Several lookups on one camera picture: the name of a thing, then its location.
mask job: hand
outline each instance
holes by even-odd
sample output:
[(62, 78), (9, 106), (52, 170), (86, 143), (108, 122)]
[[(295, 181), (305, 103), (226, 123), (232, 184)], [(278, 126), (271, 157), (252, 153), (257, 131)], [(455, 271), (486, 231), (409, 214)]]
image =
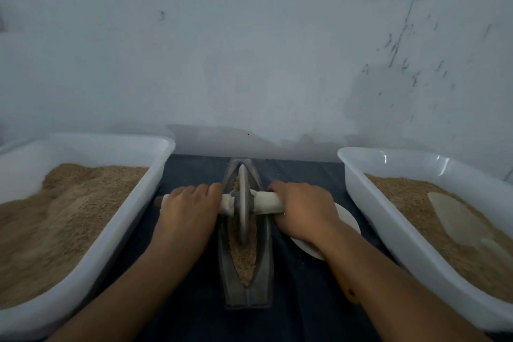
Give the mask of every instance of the hand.
[(340, 222), (330, 192), (317, 185), (275, 181), (269, 190), (277, 193), (285, 214), (276, 214), (279, 229), (293, 238), (317, 245), (325, 228)]
[(221, 183), (174, 189), (161, 207), (147, 252), (167, 260), (178, 257), (188, 272), (214, 230), (222, 193)]

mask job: plastic scoop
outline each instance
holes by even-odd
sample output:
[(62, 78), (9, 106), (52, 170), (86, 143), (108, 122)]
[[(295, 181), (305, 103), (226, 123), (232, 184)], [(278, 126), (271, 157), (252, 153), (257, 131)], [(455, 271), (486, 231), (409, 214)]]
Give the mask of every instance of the plastic scoop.
[(429, 192), (427, 196), (442, 227), (454, 242), (477, 250), (486, 248), (513, 270), (513, 257), (494, 241), (492, 231), (465, 204), (438, 192)]

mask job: ground powder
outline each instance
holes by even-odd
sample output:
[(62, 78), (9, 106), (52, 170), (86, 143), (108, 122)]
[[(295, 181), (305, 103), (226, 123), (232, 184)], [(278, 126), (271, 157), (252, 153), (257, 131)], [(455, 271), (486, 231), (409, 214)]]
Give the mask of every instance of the ground powder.
[(146, 170), (62, 164), (35, 195), (0, 204), (0, 309), (66, 277)]
[(495, 241), (513, 254), (513, 240), (508, 235), (493, 226), (470, 204), (432, 183), (405, 178), (382, 178), (369, 174), (366, 176), (458, 274), (491, 296), (513, 303), (513, 271), (486, 249), (483, 250), (483, 254), (473, 247), (454, 242), (445, 232), (427, 194), (439, 192), (465, 204), (472, 214), (492, 230)]
[[(235, 179), (234, 190), (239, 190), (239, 177)], [(248, 242), (242, 244), (239, 236), (239, 216), (228, 218), (228, 238), (230, 240), (230, 253), (234, 259), (235, 270), (244, 287), (248, 287), (257, 262), (257, 217), (249, 216)]]

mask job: white dish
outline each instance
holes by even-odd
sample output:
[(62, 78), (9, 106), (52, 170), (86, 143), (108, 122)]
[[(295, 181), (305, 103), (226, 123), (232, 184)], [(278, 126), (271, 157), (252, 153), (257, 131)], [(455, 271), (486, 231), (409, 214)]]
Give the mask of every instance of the white dish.
[(513, 304), (474, 287), (424, 239), (365, 173), (429, 181), (481, 211), (513, 238), (513, 186), (438, 154), (403, 149), (344, 147), (347, 191), (394, 257), (424, 286), (475, 326), (513, 330)]
[[(343, 206), (341, 206), (338, 203), (335, 203), (335, 207), (337, 207), (337, 212), (339, 214), (339, 218), (341, 221), (349, 224), (353, 229), (355, 229), (358, 234), (362, 234), (360, 231), (360, 226), (358, 225), (358, 222), (356, 221), (355, 217), (351, 215), (351, 213), (346, 210)], [(320, 260), (324, 260), (324, 257), (321, 253), (319, 253), (315, 248), (313, 248), (311, 245), (309, 245), (305, 241), (301, 241), (300, 239), (295, 239), (290, 237), (291, 240), (298, 245), (298, 247), (303, 250), (305, 253), (308, 253), (312, 257), (315, 257)]]
[(175, 142), (145, 135), (50, 134), (0, 148), (0, 203), (37, 192), (50, 170), (66, 162), (85, 166), (147, 166), (79, 264), (42, 295), (0, 311), (0, 339), (40, 339), (58, 328), (90, 292), (132, 222), (157, 189)]

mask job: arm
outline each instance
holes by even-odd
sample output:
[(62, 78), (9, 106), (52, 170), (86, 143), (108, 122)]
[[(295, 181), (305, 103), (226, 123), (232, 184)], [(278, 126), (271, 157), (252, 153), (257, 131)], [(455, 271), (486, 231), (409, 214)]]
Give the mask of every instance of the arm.
[(340, 221), (328, 191), (308, 184), (280, 181), (275, 181), (270, 189), (285, 205), (285, 214), (275, 216), (279, 228), (321, 250), (331, 267), (349, 281), (383, 340), (488, 340)]
[(135, 339), (205, 249), (221, 194), (220, 183), (173, 190), (142, 256), (48, 341)]

